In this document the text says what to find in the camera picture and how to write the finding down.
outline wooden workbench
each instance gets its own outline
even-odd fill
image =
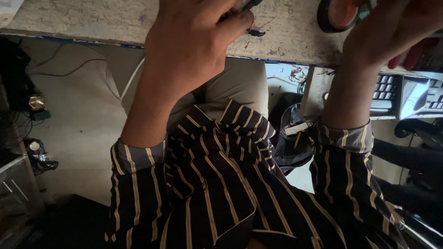
[[[348,32],[325,34],[317,25],[320,0],[264,0],[254,7],[263,37],[242,35],[228,55],[336,65]],[[155,21],[158,0],[25,0],[3,35],[94,41],[142,48]]]

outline computer keyboard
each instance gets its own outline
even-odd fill
[[[443,81],[431,80],[426,108],[420,113],[443,113]]]
[[[375,85],[375,92],[371,103],[371,113],[388,113],[396,108],[397,96],[403,77],[393,74],[380,74]]]

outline hand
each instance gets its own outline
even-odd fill
[[[379,0],[347,37],[345,63],[378,68],[443,28],[442,0]]]
[[[241,5],[241,0],[160,0],[145,41],[145,83],[177,101],[222,72],[227,47],[251,27],[254,15],[245,11],[218,21]]]

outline floor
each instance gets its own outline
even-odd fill
[[[50,58],[59,46],[55,42],[24,39],[22,48],[33,58],[28,72],[66,74],[86,60],[103,58],[97,46],[66,44],[48,63],[35,67]],[[105,61],[91,61],[65,77],[31,76],[44,95],[51,118],[33,127],[29,136],[41,139],[46,151],[59,162],[56,170],[36,178],[40,188],[48,189],[57,200],[78,194],[105,205],[110,204],[109,149],[121,133],[126,114],[106,84],[106,71]],[[270,108],[282,93],[296,89],[279,80],[269,81]],[[375,137],[394,144],[408,145],[409,138],[398,139],[394,136],[395,125],[394,121],[374,121]],[[413,145],[419,144],[420,139],[414,139]],[[289,180],[294,186],[313,192],[308,167],[293,171]],[[400,167],[374,157],[375,175],[391,183],[398,183],[400,171]],[[406,175],[405,170],[402,181],[406,180]]]

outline striped shirt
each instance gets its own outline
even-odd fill
[[[311,130],[315,194],[272,159],[274,128],[231,101],[220,121],[195,107],[152,148],[117,141],[105,240],[116,248],[407,248],[371,178],[371,125]]]

